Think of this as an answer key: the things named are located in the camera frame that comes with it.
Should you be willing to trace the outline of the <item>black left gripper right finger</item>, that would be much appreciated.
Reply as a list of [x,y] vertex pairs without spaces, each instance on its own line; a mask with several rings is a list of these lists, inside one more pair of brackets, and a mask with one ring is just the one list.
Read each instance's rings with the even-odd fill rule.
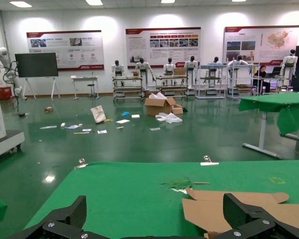
[[204,193],[203,228],[214,239],[299,239],[299,204],[286,193]]

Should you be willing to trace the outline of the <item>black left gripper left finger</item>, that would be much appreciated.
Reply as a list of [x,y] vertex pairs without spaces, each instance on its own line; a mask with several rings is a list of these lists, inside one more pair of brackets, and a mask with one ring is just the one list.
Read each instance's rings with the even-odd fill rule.
[[38,224],[17,232],[10,239],[103,239],[83,230],[87,219],[86,196],[78,196],[68,207],[52,210]]

